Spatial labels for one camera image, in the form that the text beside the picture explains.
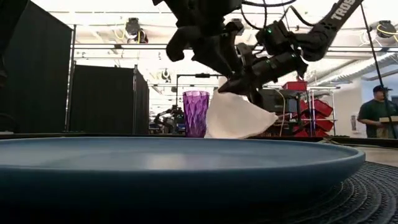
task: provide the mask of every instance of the green shirt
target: green shirt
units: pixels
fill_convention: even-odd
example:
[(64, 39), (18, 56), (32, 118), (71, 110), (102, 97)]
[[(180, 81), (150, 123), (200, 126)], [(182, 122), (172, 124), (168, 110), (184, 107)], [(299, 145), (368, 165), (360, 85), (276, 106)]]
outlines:
[[(398, 106), (391, 102), (388, 101), (389, 107), (390, 107), (390, 115), (391, 116), (397, 116), (398, 115)], [(380, 118), (386, 118), (388, 117), (387, 111), (386, 111), (386, 105), (384, 102), (379, 102), (377, 100), (371, 100), (367, 103), (364, 103), (361, 106), (361, 109), (359, 111), (358, 119), (369, 119), (371, 121), (379, 121)], [(377, 137), (377, 127), (374, 125), (366, 125), (366, 135), (368, 138), (376, 138)]]

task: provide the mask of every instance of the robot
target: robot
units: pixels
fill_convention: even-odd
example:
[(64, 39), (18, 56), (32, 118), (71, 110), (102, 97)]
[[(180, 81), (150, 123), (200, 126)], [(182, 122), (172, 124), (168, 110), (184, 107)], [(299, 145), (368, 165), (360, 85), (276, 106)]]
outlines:
[[(170, 114), (171, 118), (166, 117), (163, 119), (163, 121), (161, 121), (160, 117), (166, 114)], [(154, 119), (154, 123), (162, 125), (165, 128), (165, 132), (168, 134), (180, 133), (182, 131), (179, 128), (179, 124), (184, 123), (184, 112), (182, 111), (181, 107), (172, 105), (170, 109), (157, 114)]]
[[(153, 0), (158, 5), (163, 0)], [(166, 53), (173, 62), (184, 58), (183, 50), (191, 47), (192, 60), (212, 68), (228, 78), (218, 91), (246, 95), (251, 103), (263, 108), (258, 89), (268, 82), (296, 71), (304, 78), (307, 64), (316, 62), (327, 53), (328, 48), (348, 18), (363, 0), (339, 0), (331, 11), (316, 24), (302, 19), (290, 6), (296, 16), (306, 25), (312, 26), (306, 34), (294, 34), (280, 21), (258, 28), (257, 45), (263, 46), (272, 57), (256, 57), (253, 48), (240, 43), (235, 47), (236, 35), (244, 28), (239, 21), (224, 25), (224, 16), (242, 8), (242, 4), (263, 7), (279, 7), (295, 2), (263, 4), (245, 0), (164, 0), (177, 18), (176, 33), (167, 44)]]

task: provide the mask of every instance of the white napkin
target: white napkin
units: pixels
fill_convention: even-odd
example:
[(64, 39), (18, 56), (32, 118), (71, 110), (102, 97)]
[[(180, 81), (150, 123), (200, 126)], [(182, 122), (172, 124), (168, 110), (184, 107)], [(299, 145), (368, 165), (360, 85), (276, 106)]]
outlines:
[[(227, 79), (220, 77), (218, 86)], [(206, 114), (205, 138), (244, 139), (263, 133), (278, 116), (234, 93), (213, 93)]]

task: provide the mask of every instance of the black partition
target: black partition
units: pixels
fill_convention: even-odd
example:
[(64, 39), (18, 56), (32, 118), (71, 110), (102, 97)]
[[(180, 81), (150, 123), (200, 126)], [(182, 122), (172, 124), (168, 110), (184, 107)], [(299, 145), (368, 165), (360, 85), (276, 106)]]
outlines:
[(134, 67), (134, 134), (149, 133), (149, 88), (137, 65)]
[(71, 38), (71, 28), (28, 3), (4, 54), (8, 78), (0, 90), (0, 114), (20, 133), (65, 130)]
[(70, 131), (132, 134), (134, 69), (76, 65)]

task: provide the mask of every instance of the purple glass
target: purple glass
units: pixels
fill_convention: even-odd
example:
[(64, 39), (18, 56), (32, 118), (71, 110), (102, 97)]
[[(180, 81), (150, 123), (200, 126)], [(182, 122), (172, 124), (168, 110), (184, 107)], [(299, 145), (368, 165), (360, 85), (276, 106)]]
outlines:
[(182, 94), (185, 113), (185, 135), (203, 138), (206, 134), (206, 112), (210, 94), (206, 91), (186, 91)]

